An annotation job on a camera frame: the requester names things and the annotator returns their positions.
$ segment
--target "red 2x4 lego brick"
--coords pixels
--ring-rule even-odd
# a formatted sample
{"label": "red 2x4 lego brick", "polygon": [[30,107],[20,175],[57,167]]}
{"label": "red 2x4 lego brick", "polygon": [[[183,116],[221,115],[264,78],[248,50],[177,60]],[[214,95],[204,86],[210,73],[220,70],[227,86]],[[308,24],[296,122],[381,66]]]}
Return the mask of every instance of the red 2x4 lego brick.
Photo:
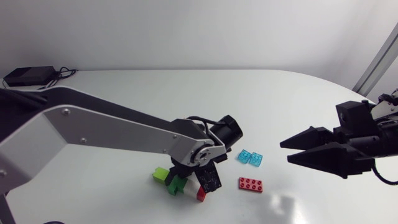
{"label": "red 2x4 lego brick", "polygon": [[245,177],[239,178],[239,189],[243,190],[251,190],[255,192],[262,192],[262,181],[261,180],[254,180]]}

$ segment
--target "lego brick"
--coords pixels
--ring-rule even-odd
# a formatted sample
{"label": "lego brick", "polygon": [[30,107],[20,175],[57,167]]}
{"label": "lego brick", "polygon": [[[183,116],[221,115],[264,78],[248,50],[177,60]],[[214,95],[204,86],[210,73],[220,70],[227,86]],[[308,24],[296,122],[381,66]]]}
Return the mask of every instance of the lego brick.
{"label": "lego brick", "polygon": [[200,188],[200,184],[197,181],[188,178],[187,183],[184,186],[184,194],[191,198],[197,198],[197,194]]}
{"label": "lego brick", "polygon": [[243,164],[247,164],[250,160],[250,157],[251,153],[243,149],[241,153],[239,153],[238,160],[241,161]]}
{"label": "lego brick", "polygon": [[254,180],[245,177],[240,177],[238,180],[239,189],[251,190],[254,192],[262,192],[262,181]]}
{"label": "lego brick", "polygon": [[156,182],[159,182],[161,184],[165,184],[165,179],[167,175],[169,174],[169,171],[166,169],[163,169],[161,167],[156,168],[155,172],[152,174],[154,180]]}
{"label": "lego brick", "polygon": [[261,160],[262,160],[262,155],[257,154],[257,153],[254,152],[253,155],[250,158],[249,163],[254,165],[254,166],[256,166],[256,167],[258,167],[261,164]]}
{"label": "lego brick", "polygon": [[200,188],[199,188],[199,191],[198,191],[198,193],[197,193],[197,199],[198,199],[199,201],[203,202],[203,201],[205,200],[205,197],[206,197],[206,193],[205,193],[205,191],[203,190],[203,188],[200,187]]}
{"label": "lego brick", "polygon": [[183,193],[183,189],[185,184],[187,183],[187,178],[180,178],[175,175],[169,186],[167,186],[167,190],[170,194],[175,195],[178,191]]}

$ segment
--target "white table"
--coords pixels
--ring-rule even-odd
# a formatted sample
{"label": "white table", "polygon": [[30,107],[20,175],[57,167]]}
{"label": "white table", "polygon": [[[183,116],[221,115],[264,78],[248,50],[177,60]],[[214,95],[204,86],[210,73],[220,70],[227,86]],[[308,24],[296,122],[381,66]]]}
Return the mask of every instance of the white table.
{"label": "white table", "polygon": [[[222,188],[203,203],[172,196],[154,182],[161,154],[69,145],[7,199],[17,223],[397,223],[398,188],[372,172],[349,176],[300,167],[279,143],[312,126],[339,126],[335,105],[362,96],[319,78],[277,70],[78,72],[66,85],[166,120],[233,116],[244,137],[217,164]],[[260,167],[236,160],[262,154]],[[397,158],[378,159],[398,179]],[[238,177],[263,180],[264,192],[238,190]]]}

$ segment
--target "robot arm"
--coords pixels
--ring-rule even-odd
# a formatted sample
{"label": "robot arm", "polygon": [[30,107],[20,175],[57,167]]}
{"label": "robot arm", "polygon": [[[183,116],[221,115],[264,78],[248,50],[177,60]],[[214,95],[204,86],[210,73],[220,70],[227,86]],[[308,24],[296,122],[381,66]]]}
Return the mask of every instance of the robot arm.
{"label": "robot arm", "polygon": [[168,154],[170,177],[195,172],[207,193],[221,187],[214,162],[243,135],[230,116],[168,122],[71,88],[0,93],[0,194],[30,181],[66,144]]}
{"label": "robot arm", "polygon": [[397,185],[380,176],[374,160],[398,155],[398,91],[379,100],[378,105],[366,100],[337,105],[341,126],[333,132],[310,127],[281,142],[281,147],[303,150],[287,160],[344,179],[373,170],[383,182]]}

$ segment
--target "white wall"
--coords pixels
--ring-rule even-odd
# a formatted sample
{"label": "white wall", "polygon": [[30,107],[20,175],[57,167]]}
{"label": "white wall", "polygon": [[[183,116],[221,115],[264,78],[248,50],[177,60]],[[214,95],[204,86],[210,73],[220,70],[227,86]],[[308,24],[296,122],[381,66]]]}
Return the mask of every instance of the white wall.
{"label": "white wall", "polygon": [[398,21],[397,6],[394,0],[3,1],[0,74],[38,65],[272,68],[351,88]]}

